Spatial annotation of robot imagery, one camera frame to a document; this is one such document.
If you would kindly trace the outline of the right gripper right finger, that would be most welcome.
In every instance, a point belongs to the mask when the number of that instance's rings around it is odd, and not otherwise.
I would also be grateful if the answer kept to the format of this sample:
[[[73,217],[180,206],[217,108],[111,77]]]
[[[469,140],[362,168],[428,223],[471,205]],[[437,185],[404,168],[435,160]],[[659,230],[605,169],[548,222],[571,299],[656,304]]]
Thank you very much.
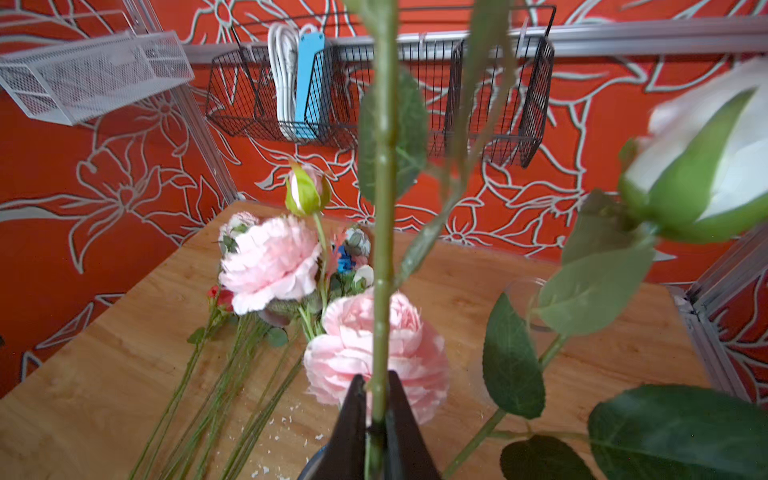
[[[388,407],[385,415],[386,480],[440,480],[396,371],[388,372]]]

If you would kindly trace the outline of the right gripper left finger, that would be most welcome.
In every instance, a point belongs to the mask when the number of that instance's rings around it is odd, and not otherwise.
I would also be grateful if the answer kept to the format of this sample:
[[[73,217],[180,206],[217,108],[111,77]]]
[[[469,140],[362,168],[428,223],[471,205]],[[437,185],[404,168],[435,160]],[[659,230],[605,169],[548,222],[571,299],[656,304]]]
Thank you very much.
[[[365,477],[367,394],[365,381],[355,375],[313,479],[360,480]]]

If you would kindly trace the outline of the red rose flower stem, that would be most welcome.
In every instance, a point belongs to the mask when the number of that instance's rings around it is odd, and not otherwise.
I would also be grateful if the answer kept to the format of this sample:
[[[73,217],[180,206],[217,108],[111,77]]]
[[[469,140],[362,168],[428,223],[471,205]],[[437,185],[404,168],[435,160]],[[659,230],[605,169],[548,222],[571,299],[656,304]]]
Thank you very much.
[[[180,383],[175,388],[160,420],[131,470],[128,476],[129,479],[149,478],[160,448],[180,407],[206,344],[217,334],[232,315],[232,297],[232,292],[220,285],[214,285],[208,290],[208,320],[203,327],[197,328],[187,338],[187,343],[193,346],[192,355],[187,361]]]

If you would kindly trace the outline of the pink peony flower stem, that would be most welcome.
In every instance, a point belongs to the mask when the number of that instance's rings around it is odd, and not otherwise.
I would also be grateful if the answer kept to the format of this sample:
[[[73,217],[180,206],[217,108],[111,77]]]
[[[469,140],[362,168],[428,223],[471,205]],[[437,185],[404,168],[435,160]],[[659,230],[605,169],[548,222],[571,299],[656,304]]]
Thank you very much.
[[[354,376],[370,380],[374,372],[374,270],[365,230],[324,232],[330,193],[320,170],[293,163],[287,214],[234,214],[219,233],[218,297],[238,317],[255,314],[278,328],[297,321],[308,341],[308,391],[339,405]]]

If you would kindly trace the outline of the white rose flower stem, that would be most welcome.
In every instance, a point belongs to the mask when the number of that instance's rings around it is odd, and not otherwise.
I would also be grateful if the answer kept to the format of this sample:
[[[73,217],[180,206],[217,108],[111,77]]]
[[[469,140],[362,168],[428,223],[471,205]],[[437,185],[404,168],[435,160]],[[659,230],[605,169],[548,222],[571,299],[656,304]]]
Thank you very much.
[[[617,198],[590,193],[539,293],[539,317],[569,339],[596,333],[627,307],[659,240],[720,243],[767,218],[767,59],[756,56],[657,106],[620,160]],[[385,479],[389,304],[421,266],[444,225],[421,229],[400,265],[392,258],[398,187],[393,141],[374,165],[374,372],[365,478]],[[763,479],[767,417],[714,391],[646,385],[598,404],[587,440],[610,479]]]

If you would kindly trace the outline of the purple ribbed glass vase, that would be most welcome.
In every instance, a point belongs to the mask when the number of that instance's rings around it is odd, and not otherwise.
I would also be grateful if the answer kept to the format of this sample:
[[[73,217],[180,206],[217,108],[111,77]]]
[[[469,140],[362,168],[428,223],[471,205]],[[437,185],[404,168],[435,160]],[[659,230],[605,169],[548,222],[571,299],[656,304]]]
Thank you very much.
[[[328,479],[325,468],[325,457],[328,446],[321,447],[307,462],[299,476],[298,480],[324,480]]]

